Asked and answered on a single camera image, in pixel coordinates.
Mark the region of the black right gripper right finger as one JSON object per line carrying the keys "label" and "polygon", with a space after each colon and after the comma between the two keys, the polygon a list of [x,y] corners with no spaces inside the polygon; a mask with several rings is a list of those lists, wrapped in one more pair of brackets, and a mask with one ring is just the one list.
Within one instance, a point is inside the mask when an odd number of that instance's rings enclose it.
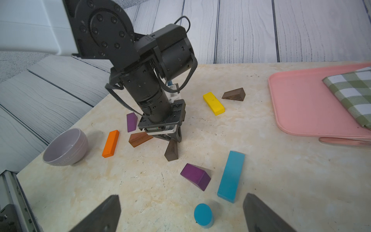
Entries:
{"label": "black right gripper right finger", "polygon": [[255,194],[248,193],[246,195],[243,211],[249,232],[296,231]]}

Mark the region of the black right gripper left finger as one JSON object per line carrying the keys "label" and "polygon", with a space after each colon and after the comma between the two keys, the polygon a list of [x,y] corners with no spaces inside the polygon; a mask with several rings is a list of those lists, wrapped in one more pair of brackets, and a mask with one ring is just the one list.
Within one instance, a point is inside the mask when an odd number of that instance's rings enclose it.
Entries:
{"label": "black right gripper left finger", "polygon": [[115,232],[120,214],[119,196],[111,195],[72,228],[70,232]]}

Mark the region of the dark brown rectangular block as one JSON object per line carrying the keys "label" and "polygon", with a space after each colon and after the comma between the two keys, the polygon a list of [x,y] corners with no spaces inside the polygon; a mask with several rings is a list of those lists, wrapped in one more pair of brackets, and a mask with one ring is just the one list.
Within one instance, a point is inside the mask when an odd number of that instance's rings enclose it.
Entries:
{"label": "dark brown rectangular block", "polygon": [[172,139],[169,142],[168,147],[164,154],[167,161],[173,161],[173,160],[179,159],[177,144],[178,143],[174,139]]}

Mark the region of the reddish brown wooden wedge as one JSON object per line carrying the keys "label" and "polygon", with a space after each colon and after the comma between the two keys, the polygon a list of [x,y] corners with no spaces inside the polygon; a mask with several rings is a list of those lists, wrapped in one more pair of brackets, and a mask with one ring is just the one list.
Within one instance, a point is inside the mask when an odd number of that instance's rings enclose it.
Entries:
{"label": "reddish brown wooden wedge", "polygon": [[153,136],[148,135],[146,132],[139,132],[131,134],[128,142],[135,148],[152,138]]}

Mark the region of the purple rectangular block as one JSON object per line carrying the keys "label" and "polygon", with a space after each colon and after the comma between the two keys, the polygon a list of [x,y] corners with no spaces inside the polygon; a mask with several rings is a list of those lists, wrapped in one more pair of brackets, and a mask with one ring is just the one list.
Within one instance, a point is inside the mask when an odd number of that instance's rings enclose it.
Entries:
{"label": "purple rectangular block", "polygon": [[138,117],[135,113],[127,114],[127,132],[132,132],[137,129]]}

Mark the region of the teal rectangular block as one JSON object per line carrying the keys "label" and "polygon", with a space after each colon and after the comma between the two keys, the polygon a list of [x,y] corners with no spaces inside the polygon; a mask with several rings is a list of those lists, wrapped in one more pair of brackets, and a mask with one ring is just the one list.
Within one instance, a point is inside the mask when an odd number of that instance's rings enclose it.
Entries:
{"label": "teal rectangular block", "polygon": [[230,151],[222,179],[220,181],[217,196],[230,203],[234,203],[236,199],[244,159],[245,154]]}

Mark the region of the orange rectangular block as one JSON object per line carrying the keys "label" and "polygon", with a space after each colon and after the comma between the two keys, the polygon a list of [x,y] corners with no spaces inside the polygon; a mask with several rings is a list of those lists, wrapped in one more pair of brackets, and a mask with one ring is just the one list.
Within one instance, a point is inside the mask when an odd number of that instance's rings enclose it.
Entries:
{"label": "orange rectangular block", "polygon": [[109,133],[106,144],[105,144],[105,147],[104,147],[103,152],[102,152],[102,156],[104,158],[114,156],[116,146],[117,146],[117,142],[118,142],[118,138],[119,138],[119,131],[118,130],[114,130],[114,131],[111,131]]}

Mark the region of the teal cylinder block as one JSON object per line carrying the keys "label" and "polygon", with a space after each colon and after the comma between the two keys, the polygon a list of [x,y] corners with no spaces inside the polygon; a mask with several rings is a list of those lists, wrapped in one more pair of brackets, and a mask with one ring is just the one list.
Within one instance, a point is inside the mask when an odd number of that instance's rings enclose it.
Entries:
{"label": "teal cylinder block", "polygon": [[194,218],[197,224],[208,229],[214,224],[214,216],[211,208],[207,204],[199,204],[194,210]]}

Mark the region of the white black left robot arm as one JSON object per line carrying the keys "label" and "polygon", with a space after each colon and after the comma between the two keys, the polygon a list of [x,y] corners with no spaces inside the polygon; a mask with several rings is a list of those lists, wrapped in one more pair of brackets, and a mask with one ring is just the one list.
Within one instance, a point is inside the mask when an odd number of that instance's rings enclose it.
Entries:
{"label": "white black left robot arm", "polygon": [[1,1],[1,50],[109,60],[107,91],[127,90],[140,107],[139,129],[156,138],[181,142],[185,101],[167,83],[198,62],[177,23],[148,35],[134,31],[127,13],[114,1]]}

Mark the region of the dark brown triangular block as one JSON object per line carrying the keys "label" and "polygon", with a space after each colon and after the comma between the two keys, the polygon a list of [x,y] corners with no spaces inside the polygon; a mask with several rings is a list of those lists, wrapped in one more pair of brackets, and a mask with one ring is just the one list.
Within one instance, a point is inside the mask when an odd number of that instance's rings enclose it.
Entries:
{"label": "dark brown triangular block", "polygon": [[246,93],[243,88],[227,91],[223,94],[222,99],[233,100],[233,101],[243,101],[245,99]]}

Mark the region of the silver metal fork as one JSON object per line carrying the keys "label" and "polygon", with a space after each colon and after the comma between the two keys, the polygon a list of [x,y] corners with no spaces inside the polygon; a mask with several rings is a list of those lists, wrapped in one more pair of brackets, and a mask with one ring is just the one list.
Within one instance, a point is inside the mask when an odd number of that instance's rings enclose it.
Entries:
{"label": "silver metal fork", "polygon": [[319,141],[324,144],[339,145],[339,146],[366,147],[366,148],[371,147],[370,141],[362,141],[362,140],[355,140],[355,139],[320,137]]}

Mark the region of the pink plastic tray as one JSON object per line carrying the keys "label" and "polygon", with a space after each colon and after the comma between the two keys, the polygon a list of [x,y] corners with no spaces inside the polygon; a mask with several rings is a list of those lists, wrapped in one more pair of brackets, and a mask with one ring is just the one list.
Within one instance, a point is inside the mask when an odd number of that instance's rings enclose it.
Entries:
{"label": "pink plastic tray", "polygon": [[349,73],[370,62],[277,72],[268,79],[277,126],[295,136],[370,139],[323,83],[327,76]]}

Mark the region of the green white checkered cloth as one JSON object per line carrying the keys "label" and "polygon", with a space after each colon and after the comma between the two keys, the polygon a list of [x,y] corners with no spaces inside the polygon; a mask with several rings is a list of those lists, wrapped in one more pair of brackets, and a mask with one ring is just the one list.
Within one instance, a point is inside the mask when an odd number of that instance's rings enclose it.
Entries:
{"label": "green white checkered cloth", "polygon": [[371,68],[325,77],[322,82],[363,128],[371,129]]}

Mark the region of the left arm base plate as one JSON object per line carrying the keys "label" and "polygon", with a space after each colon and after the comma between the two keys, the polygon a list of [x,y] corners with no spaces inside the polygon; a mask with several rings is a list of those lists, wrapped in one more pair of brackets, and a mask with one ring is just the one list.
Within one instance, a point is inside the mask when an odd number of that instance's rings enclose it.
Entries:
{"label": "left arm base plate", "polygon": [[15,206],[6,205],[1,210],[1,232],[22,232]]}

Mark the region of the aluminium front rail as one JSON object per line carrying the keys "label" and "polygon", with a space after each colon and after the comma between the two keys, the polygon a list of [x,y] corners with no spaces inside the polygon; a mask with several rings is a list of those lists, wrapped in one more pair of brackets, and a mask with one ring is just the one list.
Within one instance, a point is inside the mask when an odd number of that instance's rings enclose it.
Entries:
{"label": "aluminium front rail", "polygon": [[15,206],[23,232],[41,232],[16,173],[5,170],[1,173],[1,210],[8,204]]}

